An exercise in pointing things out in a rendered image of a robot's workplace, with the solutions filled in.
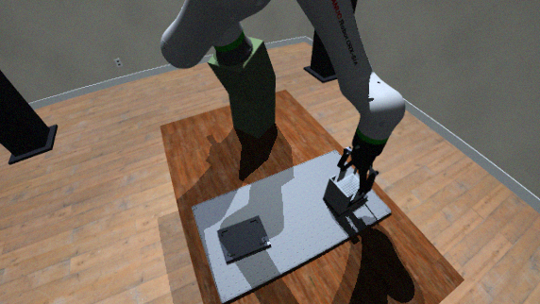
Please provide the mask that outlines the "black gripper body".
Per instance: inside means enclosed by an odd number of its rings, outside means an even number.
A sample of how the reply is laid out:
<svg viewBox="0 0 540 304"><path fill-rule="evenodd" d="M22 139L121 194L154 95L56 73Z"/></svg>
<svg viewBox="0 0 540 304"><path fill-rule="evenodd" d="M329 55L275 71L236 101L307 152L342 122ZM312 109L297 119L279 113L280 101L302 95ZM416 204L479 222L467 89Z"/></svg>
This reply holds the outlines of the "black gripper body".
<svg viewBox="0 0 540 304"><path fill-rule="evenodd" d="M352 155L352 156L351 156ZM354 148L352 148L352 151L350 152L350 157L351 159L353 160L356 160L356 162L353 163L353 165L358 169L358 164L361 163L362 166L363 166L363 171L367 171L370 169L370 165L371 167L373 167L373 162L375 160L376 157L374 158L369 158L369 157L366 157L366 156L363 156L361 154L359 154L358 152L356 152L354 150ZM353 158L352 158L353 157Z"/></svg>

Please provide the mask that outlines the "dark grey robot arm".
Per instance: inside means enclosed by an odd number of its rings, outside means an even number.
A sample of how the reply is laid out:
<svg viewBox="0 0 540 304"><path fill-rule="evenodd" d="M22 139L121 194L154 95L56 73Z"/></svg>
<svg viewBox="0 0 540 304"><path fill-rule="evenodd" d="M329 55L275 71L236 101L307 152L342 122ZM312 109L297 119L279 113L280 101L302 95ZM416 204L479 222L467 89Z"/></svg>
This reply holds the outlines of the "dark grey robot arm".
<svg viewBox="0 0 540 304"><path fill-rule="evenodd" d="M164 58L177 68L189 69L213 46L222 65L242 63L253 45L240 21L261 11L270 1L185 0L178 17L161 37ZM360 114L353 148L366 157L380 155L406 107L401 94L374 73L351 0L296 1L329 55L341 93Z"/></svg>

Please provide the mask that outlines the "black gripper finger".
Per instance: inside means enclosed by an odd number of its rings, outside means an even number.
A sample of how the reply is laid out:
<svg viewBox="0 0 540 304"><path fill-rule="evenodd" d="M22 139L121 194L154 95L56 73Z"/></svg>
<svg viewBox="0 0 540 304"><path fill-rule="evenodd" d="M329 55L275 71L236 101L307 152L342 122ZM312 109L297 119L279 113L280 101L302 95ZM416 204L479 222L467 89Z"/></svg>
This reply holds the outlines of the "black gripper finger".
<svg viewBox="0 0 540 304"><path fill-rule="evenodd" d="M363 171L363 166L361 163L358 164L358 174L360 175L360 179L359 179L359 189L357 191L357 193L355 194L353 200L355 201L356 199L360 198L360 196L365 193L367 194L368 192L371 191L372 189L372 186L373 186L373 183L374 183L374 180L376 178L376 175L379 174L378 171L375 171L371 165L370 165L370 169L369 169L369 177L367 177L367 171ZM364 187L365 186L365 187Z"/></svg>
<svg viewBox="0 0 540 304"><path fill-rule="evenodd" d="M351 150L352 150L352 149L351 149L350 146L344 149L344 154L343 154L343 156L340 158L340 160L339 160L339 162L338 162L338 164L337 164L337 166L340 167L340 173L339 173L339 177L338 177L338 179L337 179L336 182L338 182L338 181L344 179L344 177L345 177L345 175L346 175L346 171L347 171L346 168L348 168L348 167L351 166L354 162L356 162L356 161L353 159L353 160L351 160L349 163L347 163L346 165L344 165L344 164L346 163L347 158L349 157L349 154L350 154ZM344 170L345 170L345 171L344 171Z"/></svg>

